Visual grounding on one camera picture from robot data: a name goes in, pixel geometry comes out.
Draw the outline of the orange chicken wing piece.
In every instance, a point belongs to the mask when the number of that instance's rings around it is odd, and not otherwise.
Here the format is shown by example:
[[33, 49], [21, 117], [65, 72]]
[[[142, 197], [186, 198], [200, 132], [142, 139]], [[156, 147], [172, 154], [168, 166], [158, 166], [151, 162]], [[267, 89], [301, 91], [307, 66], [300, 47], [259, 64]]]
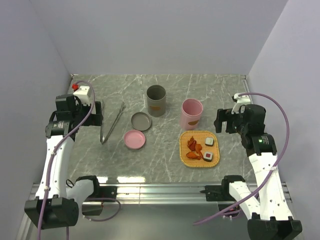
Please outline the orange chicken wing piece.
[[195, 145], [195, 152], [196, 152], [199, 156], [201, 156], [201, 159], [203, 158], [202, 146], [201, 146], [200, 144], [198, 144], [198, 143]]

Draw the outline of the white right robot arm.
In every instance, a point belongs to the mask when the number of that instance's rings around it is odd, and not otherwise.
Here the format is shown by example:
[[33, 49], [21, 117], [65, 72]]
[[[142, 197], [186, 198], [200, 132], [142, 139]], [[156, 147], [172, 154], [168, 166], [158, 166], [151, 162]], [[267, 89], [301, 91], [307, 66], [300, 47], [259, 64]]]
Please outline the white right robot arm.
[[265, 132], [264, 107], [256, 104], [242, 105], [237, 113], [232, 109], [218, 109], [214, 121], [215, 131], [240, 135], [254, 170], [257, 192], [251, 193], [241, 176], [225, 176], [220, 193], [226, 200], [240, 202], [247, 217], [247, 231], [251, 240], [293, 240], [303, 230], [288, 207], [279, 170], [278, 153], [272, 135]]

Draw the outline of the red food piece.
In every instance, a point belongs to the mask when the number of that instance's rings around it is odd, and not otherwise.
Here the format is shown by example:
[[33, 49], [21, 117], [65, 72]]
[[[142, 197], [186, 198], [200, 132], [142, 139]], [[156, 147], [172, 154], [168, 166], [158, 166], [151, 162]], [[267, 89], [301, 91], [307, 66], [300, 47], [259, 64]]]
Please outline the red food piece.
[[194, 139], [193, 136], [187, 141], [187, 146], [191, 151], [196, 150], [196, 144], [197, 144], [197, 141]]

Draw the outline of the metal serving tongs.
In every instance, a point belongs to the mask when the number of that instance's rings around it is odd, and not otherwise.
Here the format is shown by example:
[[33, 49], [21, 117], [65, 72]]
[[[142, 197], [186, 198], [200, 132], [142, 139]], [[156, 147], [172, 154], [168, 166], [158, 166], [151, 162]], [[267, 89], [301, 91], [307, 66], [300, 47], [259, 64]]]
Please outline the metal serving tongs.
[[109, 129], [109, 131], [108, 131], [108, 133], [106, 135], [104, 134], [104, 129], [105, 129], [104, 128], [104, 122], [101, 123], [99, 141], [100, 141], [100, 143], [102, 145], [104, 145], [108, 141], [110, 135], [112, 134], [112, 132], [113, 132], [113, 130], [114, 130], [116, 124], [117, 124], [117, 122], [119, 121], [121, 115], [123, 114], [123, 112], [125, 110], [125, 107], [126, 107], [126, 105], [125, 105], [125, 102], [123, 101], [121, 103], [119, 111], [118, 111], [118, 113], [116, 115], [116, 118], [114, 119], [114, 121], [113, 121], [113, 123], [112, 123], [112, 125], [111, 125], [111, 127], [110, 127], [110, 129]]

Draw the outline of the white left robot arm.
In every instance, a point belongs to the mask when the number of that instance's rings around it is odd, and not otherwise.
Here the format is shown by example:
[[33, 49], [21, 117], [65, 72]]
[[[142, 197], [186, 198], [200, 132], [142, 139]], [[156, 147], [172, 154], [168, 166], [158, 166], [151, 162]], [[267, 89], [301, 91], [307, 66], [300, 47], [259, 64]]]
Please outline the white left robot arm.
[[40, 185], [35, 199], [26, 201], [24, 206], [39, 231], [75, 226], [82, 203], [101, 196], [95, 175], [79, 177], [71, 192], [67, 192], [66, 183], [76, 134], [81, 126], [102, 125], [102, 103], [86, 104], [74, 94], [64, 94], [56, 97], [55, 105], [45, 127], [47, 153]]

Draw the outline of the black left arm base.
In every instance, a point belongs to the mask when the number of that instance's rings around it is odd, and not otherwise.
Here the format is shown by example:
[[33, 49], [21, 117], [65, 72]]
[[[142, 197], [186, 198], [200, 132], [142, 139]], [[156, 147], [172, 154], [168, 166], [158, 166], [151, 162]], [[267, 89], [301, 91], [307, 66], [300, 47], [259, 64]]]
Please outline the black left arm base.
[[118, 188], [114, 185], [100, 186], [97, 194], [92, 194], [82, 204], [84, 216], [99, 216], [104, 209], [105, 203], [114, 203]]

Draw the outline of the orange food piece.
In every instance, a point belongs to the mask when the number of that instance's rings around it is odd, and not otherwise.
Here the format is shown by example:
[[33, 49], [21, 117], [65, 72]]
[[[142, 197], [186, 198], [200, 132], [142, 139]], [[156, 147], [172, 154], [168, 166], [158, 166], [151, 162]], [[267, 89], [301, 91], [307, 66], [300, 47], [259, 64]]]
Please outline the orange food piece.
[[190, 151], [186, 154], [188, 159], [200, 160], [202, 157], [200, 155], [195, 154], [193, 151]]

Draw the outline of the sushi roll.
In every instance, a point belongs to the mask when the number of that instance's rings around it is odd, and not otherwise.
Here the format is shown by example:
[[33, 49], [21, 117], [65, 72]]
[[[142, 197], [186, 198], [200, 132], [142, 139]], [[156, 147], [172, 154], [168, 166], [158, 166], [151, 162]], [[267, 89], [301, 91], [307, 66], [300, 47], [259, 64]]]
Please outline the sushi roll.
[[212, 152], [210, 152], [210, 151], [206, 151], [203, 154], [203, 160], [206, 161], [206, 162], [212, 162], [213, 158], [214, 158], [214, 154]]
[[205, 145], [206, 146], [209, 146], [209, 147], [212, 147], [214, 145], [214, 138], [213, 137], [206, 137], [205, 138]]

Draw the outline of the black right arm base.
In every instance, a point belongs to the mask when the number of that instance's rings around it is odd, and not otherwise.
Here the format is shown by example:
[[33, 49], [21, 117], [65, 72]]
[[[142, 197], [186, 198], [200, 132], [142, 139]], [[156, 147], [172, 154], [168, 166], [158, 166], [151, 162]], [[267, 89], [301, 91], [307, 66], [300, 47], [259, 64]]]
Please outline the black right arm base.
[[200, 191], [205, 195], [207, 202], [217, 203], [218, 210], [221, 211], [236, 202], [236, 200], [226, 193], [221, 185], [205, 185], [204, 189]]

